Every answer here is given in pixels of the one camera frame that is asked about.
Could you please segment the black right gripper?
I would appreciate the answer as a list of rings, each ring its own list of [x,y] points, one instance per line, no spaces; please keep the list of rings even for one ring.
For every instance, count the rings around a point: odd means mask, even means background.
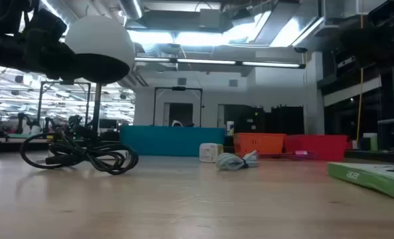
[[[394,65],[394,23],[346,31],[341,43],[360,66]]]

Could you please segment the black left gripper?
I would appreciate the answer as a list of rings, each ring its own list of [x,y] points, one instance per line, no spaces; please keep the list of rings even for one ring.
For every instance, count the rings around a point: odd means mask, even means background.
[[[25,25],[25,60],[31,71],[52,79],[80,77],[77,54],[60,41],[66,29],[64,21],[50,11],[33,11],[33,17]]]

